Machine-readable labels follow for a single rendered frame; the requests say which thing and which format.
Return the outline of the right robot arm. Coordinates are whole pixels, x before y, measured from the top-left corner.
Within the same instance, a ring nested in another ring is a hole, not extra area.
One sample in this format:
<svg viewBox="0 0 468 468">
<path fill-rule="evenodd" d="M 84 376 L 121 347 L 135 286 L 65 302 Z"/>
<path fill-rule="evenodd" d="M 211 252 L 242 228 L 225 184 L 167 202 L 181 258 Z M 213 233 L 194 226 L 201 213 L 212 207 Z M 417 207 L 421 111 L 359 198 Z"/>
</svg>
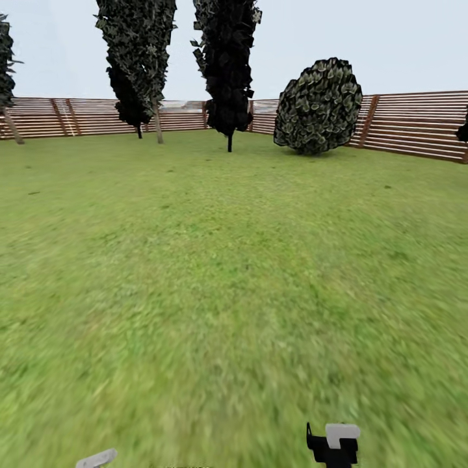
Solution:
<svg viewBox="0 0 468 468">
<path fill-rule="evenodd" d="M 315 461 L 325 462 L 327 468 L 352 468 L 357 463 L 357 437 L 361 430 L 354 423 L 326 424 L 327 436 L 312 436 L 307 425 L 306 443 L 313 449 Z"/>
</svg>

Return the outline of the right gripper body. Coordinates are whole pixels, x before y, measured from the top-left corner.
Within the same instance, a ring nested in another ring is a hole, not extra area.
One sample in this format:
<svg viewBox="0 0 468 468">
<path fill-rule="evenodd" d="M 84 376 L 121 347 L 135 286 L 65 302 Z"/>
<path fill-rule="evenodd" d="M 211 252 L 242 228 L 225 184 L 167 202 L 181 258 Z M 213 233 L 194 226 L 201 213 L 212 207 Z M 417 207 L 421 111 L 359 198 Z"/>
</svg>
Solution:
<svg viewBox="0 0 468 468">
<path fill-rule="evenodd" d="M 311 440 L 315 461 L 325 462 L 327 468 L 332 468 L 339 463 L 352 468 L 352 464 L 357 463 L 356 449 L 352 439 L 340 439 L 341 449 L 331 449 L 325 437 L 313 436 Z"/>
</svg>

